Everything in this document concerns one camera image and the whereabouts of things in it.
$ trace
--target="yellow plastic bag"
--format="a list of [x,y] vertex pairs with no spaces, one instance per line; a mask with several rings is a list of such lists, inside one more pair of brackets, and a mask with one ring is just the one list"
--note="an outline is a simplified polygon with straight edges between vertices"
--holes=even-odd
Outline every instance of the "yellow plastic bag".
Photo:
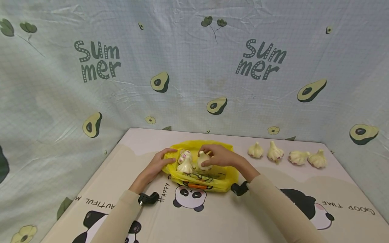
[[192,140],[185,141],[171,146],[172,149],[177,149],[175,153],[165,154],[165,159],[176,158],[173,164],[166,165],[162,171],[170,174],[172,181],[185,185],[187,187],[197,188],[206,191],[227,192],[233,183],[238,182],[239,173],[232,167],[213,166],[209,171],[193,170],[190,175],[177,171],[178,158],[181,150],[189,150],[193,155],[193,163],[197,164],[197,154],[201,146],[204,144],[220,144],[226,149],[233,151],[232,145],[221,143],[218,141]]

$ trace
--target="panda print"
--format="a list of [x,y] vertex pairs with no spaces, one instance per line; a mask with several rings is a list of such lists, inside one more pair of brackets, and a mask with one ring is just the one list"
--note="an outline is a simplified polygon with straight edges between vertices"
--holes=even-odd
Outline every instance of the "panda print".
[[335,218],[321,204],[315,203],[315,198],[295,189],[281,189],[281,191],[307,216],[316,229],[331,227]]
[[[107,216],[108,214],[105,213],[89,211],[84,218],[84,226],[87,227],[88,230],[77,236],[72,243],[90,243]],[[134,221],[124,243],[138,243],[136,234],[140,232],[141,227],[142,226],[138,221]]]
[[206,197],[207,193],[203,190],[179,186],[175,190],[173,205],[177,208],[193,208],[196,212],[201,212]]

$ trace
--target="fingers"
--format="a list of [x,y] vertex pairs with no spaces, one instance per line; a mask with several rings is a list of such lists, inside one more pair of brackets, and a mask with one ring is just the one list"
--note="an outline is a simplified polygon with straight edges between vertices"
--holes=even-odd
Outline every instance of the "fingers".
[[215,165],[216,160],[213,158],[210,158],[209,160],[206,160],[201,163],[202,167],[210,166],[210,165]]
[[173,152],[177,152],[177,149],[165,148],[162,151],[158,152],[157,154],[160,155],[159,157],[162,159],[165,154],[173,153]]
[[167,164],[174,163],[175,162],[175,158],[162,159],[161,162],[162,162],[163,166],[165,166]]
[[208,153],[209,151],[212,150],[212,144],[204,144],[201,146],[200,150],[198,151],[197,156],[200,156],[200,151],[204,151],[204,153]]

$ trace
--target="black plastic clip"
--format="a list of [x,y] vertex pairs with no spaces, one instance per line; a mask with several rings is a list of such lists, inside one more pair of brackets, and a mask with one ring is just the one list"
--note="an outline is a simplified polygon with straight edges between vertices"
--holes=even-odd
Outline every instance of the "black plastic clip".
[[154,204],[158,201],[159,194],[157,192],[153,192],[150,196],[141,193],[139,195],[138,203],[140,205]]
[[233,191],[237,196],[245,194],[249,188],[247,187],[247,181],[243,182],[242,185],[236,183],[232,184],[231,191]]

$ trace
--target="panda eye patch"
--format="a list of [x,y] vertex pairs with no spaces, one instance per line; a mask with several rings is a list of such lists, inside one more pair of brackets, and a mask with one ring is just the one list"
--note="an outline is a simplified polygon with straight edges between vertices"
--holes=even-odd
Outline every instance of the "panda eye patch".
[[186,189],[181,189],[180,194],[183,195],[184,197],[187,197],[189,195],[189,192]]
[[192,194],[192,197],[193,198],[200,198],[201,197],[201,193],[200,192],[195,192]]

